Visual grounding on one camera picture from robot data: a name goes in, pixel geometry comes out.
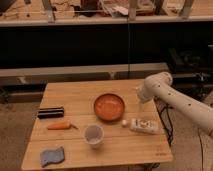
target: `cup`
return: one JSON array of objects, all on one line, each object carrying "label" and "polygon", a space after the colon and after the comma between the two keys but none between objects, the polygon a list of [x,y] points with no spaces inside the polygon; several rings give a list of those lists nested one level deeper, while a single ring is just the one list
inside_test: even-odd
[{"label": "cup", "polygon": [[99,148],[104,137],[104,131],[99,125],[89,125],[84,131],[84,138],[91,148]]}]

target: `floor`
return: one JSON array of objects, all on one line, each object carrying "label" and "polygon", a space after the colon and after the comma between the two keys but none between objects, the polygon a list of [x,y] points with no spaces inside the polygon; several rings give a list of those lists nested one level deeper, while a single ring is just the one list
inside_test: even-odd
[{"label": "floor", "polygon": [[[20,171],[27,141],[39,102],[0,104],[0,171]],[[162,163],[155,171],[202,171],[201,146],[197,127],[183,115],[169,110],[174,126],[172,153],[174,159]],[[201,133],[204,171],[213,171],[213,140]],[[142,170],[139,166],[105,168],[104,170]]]}]

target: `orange bowl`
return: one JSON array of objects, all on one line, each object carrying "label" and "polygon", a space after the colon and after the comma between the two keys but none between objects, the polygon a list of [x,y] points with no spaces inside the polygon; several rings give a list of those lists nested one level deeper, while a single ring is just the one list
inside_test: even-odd
[{"label": "orange bowl", "polygon": [[103,94],[94,103],[95,114],[102,120],[115,121],[122,117],[125,104],[121,97],[115,94]]}]

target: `orange carrot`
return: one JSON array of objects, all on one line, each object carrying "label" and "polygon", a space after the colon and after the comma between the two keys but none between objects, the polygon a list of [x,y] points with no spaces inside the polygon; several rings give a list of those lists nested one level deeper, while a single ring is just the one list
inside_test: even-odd
[{"label": "orange carrot", "polygon": [[60,130],[60,129],[69,129],[71,124],[69,122],[57,122],[47,126],[48,130]]}]

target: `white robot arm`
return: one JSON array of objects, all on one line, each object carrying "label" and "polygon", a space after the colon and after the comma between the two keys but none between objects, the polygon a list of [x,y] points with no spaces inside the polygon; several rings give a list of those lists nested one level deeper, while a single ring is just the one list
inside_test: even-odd
[{"label": "white robot arm", "polygon": [[138,97],[142,103],[159,97],[213,138],[213,108],[176,91],[171,84],[172,76],[167,72],[148,76],[139,88]]}]

